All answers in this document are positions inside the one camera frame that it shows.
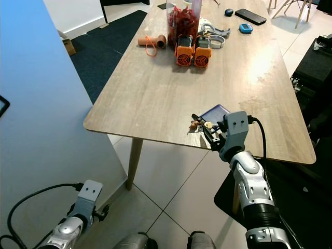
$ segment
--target red dried chili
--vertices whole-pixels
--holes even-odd
[[[184,10],[181,10],[175,6],[168,15],[168,43],[171,46],[175,46],[179,35],[191,35],[195,40],[198,24],[199,18],[194,15],[192,9],[186,7]]]

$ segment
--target table leg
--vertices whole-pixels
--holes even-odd
[[[233,214],[237,214],[240,207],[239,185],[235,183],[233,196]]]
[[[130,150],[128,179],[126,182],[127,190],[131,190],[136,174],[137,165],[139,164],[141,150],[143,145],[143,139],[137,139],[133,137]]]
[[[103,12],[103,15],[104,15],[105,22],[108,23],[107,15],[106,15],[106,12],[105,12],[105,6],[102,4],[101,0],[100,0],[100,6],[102,7],[102,12]]]

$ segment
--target dark blue carpet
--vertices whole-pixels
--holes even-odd
[[[146,13],[138,10],[128,16],[99,27],[72,40],[76,54],[71,56],[75,69],[94,103]]]

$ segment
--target white floor tile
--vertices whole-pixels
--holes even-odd
[[[158,249],[185,249],[189,235],[177,223],[162,213],[147,233],[158,243]]]
[[[110,134],[108,134],[108,138],[109,138],[110,142],[114,146],[117,142],[119,142],[123,138],[123,136],[117,136],[117,135],[110,135]]]
[[[279,10],[283,3],[284,1],[282,1],[282,3],[276,9],[270,12],[270,18],[274,16],[274,14]],[[308,8],[306,7],[304,9],[302,13],[302,18],[297,29],[295,29],[295,24],[300,13],[297,3],[293,3],[286,12],[286,14],[284,14],[285,9],[286,7],[284,7],[284,9],[281,10],[274,19],[271,19],[271,23],[274,29],[275,36],[279,42],[279,46],[288,49],[295,41],[295,39],[299,36],[299,34],[303,31],[303,29],[307,25],[309,25],[306,22]],[[313,18],[315,12],[316,6],[312,5],[309,15],[309,23]]]
[[[77,248],[113,248],[125,236],[146,232],[160,215],[160,210],[135,186],[125,191],[110,207],[108,216],[79,241]]]
[[[282,48],[282,47],[279,47],[280,48],[280,53],[282,56],[284,56],[285,52],[287,51],[287,48]]]
[[[165,209],[187,233],[203,230],[220,248],[247,248],[246,229],[214,204],[214,196],[230,172],[219,154],[209,152]]]
[[[283,59],[285,61],[289,76],[293,74],[304,56],[304,54],[295,53],[289,50],[285,53]]]
[[[114,146],[126,172],[130,147],[128,137]],[[206,153],[203,149],[144,141],[134,183],[163,209]]]
[[[318,10],[289,49],[296,53],[305,54],[315,38],[332,33],[331,27],[332,16]]]

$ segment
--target orange fan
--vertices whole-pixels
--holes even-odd
[[[194,66],[207,67],[211,57],[211,41],[208,37],[198,36],[195,45],[195,58],[193,60]]]
[[[192,36],[180,35],[175,47],[176,64],[179,66],[190,66],[193,54]]]

